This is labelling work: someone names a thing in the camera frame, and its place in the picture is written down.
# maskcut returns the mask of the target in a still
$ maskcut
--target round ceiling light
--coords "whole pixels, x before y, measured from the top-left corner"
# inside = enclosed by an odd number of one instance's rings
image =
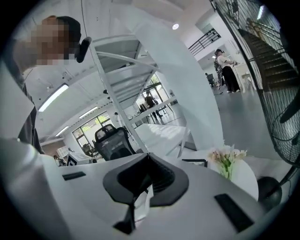
[[[175,23],[174,25],[173,25],[173,30],[176,30],[176,29],[178,29],[179,28],[179,24],[178,23]]]

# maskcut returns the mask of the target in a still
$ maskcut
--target white curved pillar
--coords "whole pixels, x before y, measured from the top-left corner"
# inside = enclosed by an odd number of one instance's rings
[[[120,20],[147,49],[173,90],[198,150],[223,145],[221,119],[203,70],[172,30],[131,5],[111,4]]]

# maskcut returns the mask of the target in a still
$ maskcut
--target ceiling light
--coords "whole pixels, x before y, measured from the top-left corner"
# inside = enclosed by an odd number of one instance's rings
[[[65,83],[61,85],[54,93],[52,93],[47,100],[39,107],[38,111],[43,112],[60,94],[69,88]]]
[[[64,131],[66,131],[66,129],[68,128],[69,126],[66,126],[64,127],[57,135],[55,135],[56,137],[61,135]]]
[[[79,118],[83,118],[84,116],[88,115],[89,113],[91,113],[92,111],[96,110],[98,107],[94,107],[91,110],[87,111],[86,113],[84,113],[83,115],[81,115]]]
[[[264,9],[264,5],[261,5],[261,7],[259,8],[259,11],[258,11],[257,20],[259,20],[262,17],[263,9]]]
[[[172,26],[173,30],[176,30],[179,28],[179,24],[178,23],[175,23],[173,26]]]

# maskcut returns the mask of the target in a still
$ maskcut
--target vase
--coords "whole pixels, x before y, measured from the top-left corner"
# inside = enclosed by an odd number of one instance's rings
[[[220,164],[219,170],[220,174],[231,181],[232,173],[233,173],[234,163],[230,163],[229,165]]]

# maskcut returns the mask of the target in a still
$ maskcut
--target black fan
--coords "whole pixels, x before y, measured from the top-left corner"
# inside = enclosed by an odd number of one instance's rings
[[[278,182],[259,179],[259,201],[280,203],[281,186],[300,167],[300,79],[298,61],[275,17],[257,0],[211,0],[236,40],[259,95],[274,148],[292,168]]]

